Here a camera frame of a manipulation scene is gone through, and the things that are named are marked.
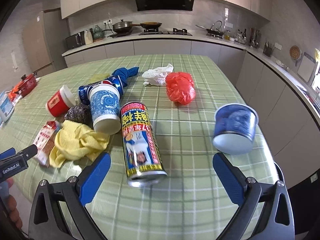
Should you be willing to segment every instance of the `tiled wall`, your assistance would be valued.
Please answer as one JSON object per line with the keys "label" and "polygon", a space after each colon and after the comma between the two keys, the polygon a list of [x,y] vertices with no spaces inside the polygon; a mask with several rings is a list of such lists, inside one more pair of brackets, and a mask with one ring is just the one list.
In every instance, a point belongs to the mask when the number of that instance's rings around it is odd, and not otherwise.
{"label": "tiled wall", "polygon": [[74,34],[94,27],[95,24],[102,28],[103,21],[107,19],[112,19],[112,23],[124,19],[137,24],[161,22],[163,29],[175,27],[200,30],[195,24],[210,28],[215,21],[223,21],[225,8],[229,9],[228,22],[233,23],[233,32],[237,29],[244,31],[244,28],[247,28],[247,35],[249,35],[249,28],[257,27],[260,22],[258,20],[260,17],[248,10],[209,0],[195,0],[193,11],[150,10],[140,12],[137,11],[135,0],[117,0],[105,2],[75,14],[69,18],[69,26],[71,34]]}
{"label": "tiled wall", "polygon": [[272,0],[270,22],[261,28],[261,32],[261,44],[267,38],[273,44],[282,45],[281,50],[274,50],[273,56],[294,72],[297,68],[289,54],[291,46],[297,45],[302,53],[312,57],[315,48],[320,49],[320,25],[303,0]]}
{"label": "tiled wall", "polygon": [[[31,69],[22,43],[22,30],[36,15],[60,7],[60,0],[21,0],[0,32],[0,93],[16,85]],[[14,70],[12,52],[18,68]]]}

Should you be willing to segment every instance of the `red plastic bag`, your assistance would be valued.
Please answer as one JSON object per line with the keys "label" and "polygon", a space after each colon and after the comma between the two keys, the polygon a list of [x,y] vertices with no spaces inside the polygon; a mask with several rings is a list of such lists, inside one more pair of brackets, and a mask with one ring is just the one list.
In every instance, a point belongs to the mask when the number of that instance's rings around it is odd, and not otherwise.
{"label": "red plastic bag", "polygon": [[196,97],[194,82],[189,73],[172,72],[165,78],[167,95],[173,102],[189,104]]}

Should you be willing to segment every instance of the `utensil holder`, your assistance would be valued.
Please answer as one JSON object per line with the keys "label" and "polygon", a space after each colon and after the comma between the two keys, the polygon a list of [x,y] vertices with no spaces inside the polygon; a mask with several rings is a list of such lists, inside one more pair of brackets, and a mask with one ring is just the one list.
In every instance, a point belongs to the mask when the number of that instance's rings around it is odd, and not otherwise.
{"label": "utensil holder", "polygon": [[273,52],[273,48],[267,47],[266,45],[264,45],[264,48],[263,48],[264,55],[266,55],[267,57],[271,57],[272,52]]}

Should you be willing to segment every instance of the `cutting board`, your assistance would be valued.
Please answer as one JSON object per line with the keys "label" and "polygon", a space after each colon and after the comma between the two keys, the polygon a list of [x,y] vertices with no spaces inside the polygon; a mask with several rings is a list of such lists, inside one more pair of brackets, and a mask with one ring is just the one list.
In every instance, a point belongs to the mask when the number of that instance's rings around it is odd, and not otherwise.
{"label": "cutting board", "polygon": [[302,77],[305,82],[308,82],[315,66],[316,60],[307,53],[304,53],[298,69],[298,75]]}

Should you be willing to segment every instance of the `metal can bottom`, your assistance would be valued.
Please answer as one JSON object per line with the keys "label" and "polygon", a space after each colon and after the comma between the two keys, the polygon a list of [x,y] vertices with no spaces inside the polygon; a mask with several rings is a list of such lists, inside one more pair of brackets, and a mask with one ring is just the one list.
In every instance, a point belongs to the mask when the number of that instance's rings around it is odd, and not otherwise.
{"label": "metal can bottom", "polygon": [[141,175],[134,174],[127,178],[127,183],[131,187],[148,187],[159,183],[166,176],[165,171],[144,171]]}

